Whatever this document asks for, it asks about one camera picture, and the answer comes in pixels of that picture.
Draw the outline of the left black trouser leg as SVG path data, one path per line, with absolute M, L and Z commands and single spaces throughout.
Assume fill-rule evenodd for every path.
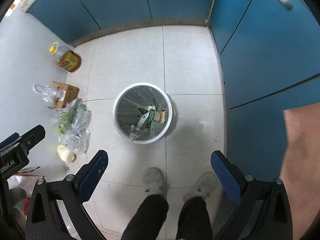
M 147 196 L 124 230 L 121 239 L 155 240 L 167 218 L 169 204 L 163 195 Z

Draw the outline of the clear bag with greens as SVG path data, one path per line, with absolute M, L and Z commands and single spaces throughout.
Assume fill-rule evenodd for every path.
M 75 154 L 87 153 L 92 113 L 82 99 L 77 98 L 54 112 L 53 123 L 57 127 L 59 143 Z

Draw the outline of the grey slipper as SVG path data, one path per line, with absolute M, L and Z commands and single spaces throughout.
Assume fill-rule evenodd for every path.
M 203 200 L 211 197 L 219 185 L 218 178 L 213 172 L 206 172 L 197 180 L 195 185 L 184 195 L 183 201 L 186 203 L 191 198 L 200 197 Z
M 148 195 L 160 195 L 163 198 L 167 197 L 167 186 L 160 169 L 156 167 L 148 168 L 142 177 L 144 192 Z

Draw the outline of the yellow cooking oil bottle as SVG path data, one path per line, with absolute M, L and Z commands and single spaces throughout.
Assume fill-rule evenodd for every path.
M 53 62 L 70 73 L 78 70 L 81 65 L 81 56 L 67 46 L 59 46 L 58 42 L 52 44 L 49 52 Z

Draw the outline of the brown cardboard box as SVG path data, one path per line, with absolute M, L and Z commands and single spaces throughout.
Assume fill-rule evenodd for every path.
M 51 106 L 48 106 L 49 109 L 65 108 L 69 102 L 75 100 L 78 97 L 80 91 L 78 87 L 74 87 L 73 85 L 66 83 L 59 83 L 56 81 L 52 82 L 52 87 L 61 90 L 62 93 L 60 93 L 60 96 L 55 99 Z

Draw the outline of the left grey slipper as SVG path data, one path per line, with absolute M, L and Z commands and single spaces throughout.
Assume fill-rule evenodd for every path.
M 156 167 L 148 168 L 142 177 L 144 192 L 148 195 L 160 195 L 163 198 L 167 197 L 167 186 L 160 169 Z

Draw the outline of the blue kitchen cabinets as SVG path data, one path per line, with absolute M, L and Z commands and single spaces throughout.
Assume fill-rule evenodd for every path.
M 228 159 L 261 180 L 280 172 L 283 110 L 319 102 L 318 1 L 29 0 L 25 9 L 75 46 L 141 26 L 209 26 L 226 90 Z

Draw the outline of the pale cabbage piece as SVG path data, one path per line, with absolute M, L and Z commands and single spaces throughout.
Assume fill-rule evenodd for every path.
M 72 163 L 76 160 L 76 154 L 71 152 L 66 145 L 57 146 L 57 153 L 65 163 Z

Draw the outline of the right black trouser leg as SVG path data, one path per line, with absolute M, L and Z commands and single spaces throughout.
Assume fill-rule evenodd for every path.
M 176 239 L 213 239 L 207 204 L 201 197 L 186 201 L 181 209 Z

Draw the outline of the black trouser leg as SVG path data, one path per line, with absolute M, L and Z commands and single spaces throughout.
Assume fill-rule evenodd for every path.
M 124 230 L 121 239 L 155 240 L 167 218 L 169 204 L 163 195 L 147 196 Z
M 201 197 L 186 201 L 181 209 L 176 239 L 213 239 L 207 204 Z

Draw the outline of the white round trash bin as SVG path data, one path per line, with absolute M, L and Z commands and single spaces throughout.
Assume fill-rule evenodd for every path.
M 151 144 L 173 132 L 177 112 L 172 98 L 151 83 L 134 83 L 116 98 L 114 124 L 119 134 L 134 144 Z

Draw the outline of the right grey slipper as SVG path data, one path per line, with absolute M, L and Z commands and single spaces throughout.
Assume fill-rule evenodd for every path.
M 191 198 L 200 197 L 203 200 L 211 197 L 219 185 L 218 178 L 213 172 L 206 172 L 197 180 L 195 185 L 184 195 L 183 201 L 186 203 Z

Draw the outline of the clear crumpled plastic bag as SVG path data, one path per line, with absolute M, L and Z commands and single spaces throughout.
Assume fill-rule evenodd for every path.
M 63 89 L 51 86 L 43 86 L 40 84 L 35 84 L 33 86 L 33 91 L 39 94 L 47 103 L 55 105 L 60 99 L 64 99 L 65 91 Z

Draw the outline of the pink cloth towel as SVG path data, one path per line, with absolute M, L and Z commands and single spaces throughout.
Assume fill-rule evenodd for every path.
M 319 215 L 319 103 L 284 111 L 287 148 L 280 170 L 289 199 L 293 239 Z

